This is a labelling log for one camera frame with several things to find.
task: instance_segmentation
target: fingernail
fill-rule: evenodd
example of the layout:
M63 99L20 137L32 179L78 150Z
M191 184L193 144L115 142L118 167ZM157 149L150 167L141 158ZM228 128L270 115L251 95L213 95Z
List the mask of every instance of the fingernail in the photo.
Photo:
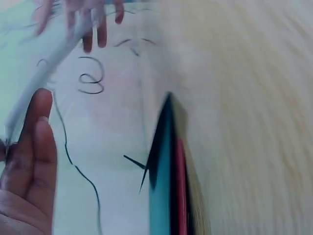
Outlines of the fingernail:
M45 122L49 122L49 119L45 116L41 116L38 121L45 121Z

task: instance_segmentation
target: black line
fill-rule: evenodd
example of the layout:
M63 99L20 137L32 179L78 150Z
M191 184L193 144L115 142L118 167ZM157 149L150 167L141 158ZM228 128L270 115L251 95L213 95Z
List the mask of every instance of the black line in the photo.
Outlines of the black line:
M146 41L148 43L152 43L153 45L157 46L157 44L155 42L151 41L150 39L142 38L142 40L144 40L144 41Z
M68 158L69 163L71 163L71 165L73 165L72 159L70 158L69 153L68 153L68 149L67 149L67 131L66 131L66 129L65 129L64 120L63 120L63 118L62 118L62 115L61 115L61 112L60 112L60 109L59 109L59 105L58 105L58 103L57 103L55 91L52 91L52 96L53 96L54 103L55 103L55 109L57 110L58 116L59 116L59 118L60 118L60 121L61 121L61 124L62 124L62 127L63 127L63 131L64 131L64 136L65 136L65 144L64 144L64 146L65 146L65 152L66 152L66 154L67 154L67 158Z
M37 66L40 64L41 61L45 61L47 64L47 60L45 59L41 59L38 63L37 63ZM99 235L103 235L103 232L102 232L102 227L101 227L101 204L100 204L100 199L99 199L99 193L98 193L98 190L96 188L96 186L94 185L94 183L86 176L82 173L82 171L78 168L78 166L76 166L70 155L69 155L69 152L68 152L68 148L67 148L67 131L66 131L66 128L65 128L65 123L64 123L64 120L63 120L63 117L61 115L61 112L60 112L60 109L59 109L59 105L57 103L57 99L56 99L56 92L55 90L52 90L52 97L53 97L53 100L54 100L54 105L55 105L55 108L56 108L56 111L57 111L57 114L60 118L60 121L61 121L61 124L62 124L62 127L63 127L63 132L64 132L64 136L65 136L65 143L64 143L64 147L65 147L65 152L66 152L66 155L67 155L67 158L68 158L68 161L71 165L73 165L77 171L79 172L79 174L81 174L81 176L83 178L85 178L93 187L94 189L94 192L96 194L96 197L97 197L97 224L98 224L98 232L99 232Z
M104 91L104 86L100 82L103 81L103 78L104 78L103 64L98 59L90 57L90 56L81 56L78 58L79 59L91 59L91 60L95 61L99 65L100 70L101 70L101 77L99 80L95 79L92 75L90 75L88 73L83 73L82 75L79 76L79 79L78 79L79 82L82 84L97 84L101 88L101 90L99 92L86 92L86 91L83 91L82 89L78 89L78 91L85 93L85 94L100 94L100 93L102 93ZM89 77L92 81L91 82L83 81L84 76Z
M114 45L113 47L119 47L120 45L122 45L122 44L124 44L124 43L126 43L126 42L129 42L129 41L131 41L131 39L125 39L125 40L123 40L122 42L120 42L120 43L118 43L118 44L116 44L116 45Z
M131 161L132 163L135 163L137 166L139 166L141 169L145 169L146 166L144 164L141 164L140 162L135 161L134 159L127 157L126 155L123 155L124 158L128 159L129 161Z
M134 48L130 48L131 49L131 51L135 54L135 56L138 56L139 57L139 54L137 53L137 51L135 51L135 49Z
M100 199L99 199L99 194L98 194L98 190L96 188L96 186L94 185L94 183L88 179L82 172L81 170L78 168L78 166L75 165L75 168L78 170L78 172L92 185L94 192L96 193L96 197L97 197L97 204L98 204L98 211L97 211L97 223L98 223L98 231L99 234L102 235L102 227L101 227L101 205L100 205Z

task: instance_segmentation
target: finger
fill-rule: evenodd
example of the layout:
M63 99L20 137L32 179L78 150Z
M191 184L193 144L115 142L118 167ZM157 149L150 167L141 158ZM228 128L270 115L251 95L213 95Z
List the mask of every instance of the finger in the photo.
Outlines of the finger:
M51 93L39 89L29 104L19 143L10 151L0 179L0 187L25 198L33 176L32 130L41 116L49 117L52 105Z
M36 122L38 121L38 118L42 116L49 118L51 106L52 106L51 92L43 88L38 89L34 93L29 103L23 129L19 139L19 145L21 144L20 142L22 141L24 136L27 136L32 133L32 130Z
M90 9L83 9L81 11L81 16L86 25L92 25ZM83 45L85 53L90 53L92 49L92 29L83 37Z
M57 150L51 127L44 118L33 133L34 174L26 200L52 219L57 172Z
M74 36L75 30L75 12L67 12L67 38L71 39Z
M115 5L115 23L121 24L124 18L124 4L123 0L114 0L113 1Z
M96 14L100 23L97 29L98 46L103 48L107 45L107 17L103 5L96 8Z
M54 2L54 0L44 0L44 4L42 6L42 18L41 18L39 26L35 32L35 35L37 35L37 36L40 35L44 31L45 27L47 26L49 17L51 15L51 9L53 6L53 2Z

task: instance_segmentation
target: teal object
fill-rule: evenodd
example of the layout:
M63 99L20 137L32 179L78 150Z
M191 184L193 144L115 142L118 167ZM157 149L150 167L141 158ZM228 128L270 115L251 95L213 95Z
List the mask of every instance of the teal object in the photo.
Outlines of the teal object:
M149 170L150 235L171 234L171 156L175 146L173 124L171 94L168 94L159 116L142 179L143 184Z

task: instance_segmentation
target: hand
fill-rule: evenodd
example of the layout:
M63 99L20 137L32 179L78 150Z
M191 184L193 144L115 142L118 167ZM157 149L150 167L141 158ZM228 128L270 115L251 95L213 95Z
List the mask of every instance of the hand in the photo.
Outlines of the hand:
M99 17L100 24L97 29L97 40L99 47L105 47L107 44L107 20L104 10L106 0L64 0L65 13L67 18L67 31L69 35L73 33L75 25L75 12L80 11L81 17L86 21L91 21L91 9L95 8ZM44 0L42 20L39 24L36 34L40 35L48 22L54 0ZM115 5L115 22L121 24L124 18L123 0L113 0ZM83 37L84 51L90 53L92 49L92 31Z
M0 179L0 234L52 234L57 151L47 122L51 106L51 93L39 89L29 104L18 143L9 148ZM4 157L0 142L0 158Z

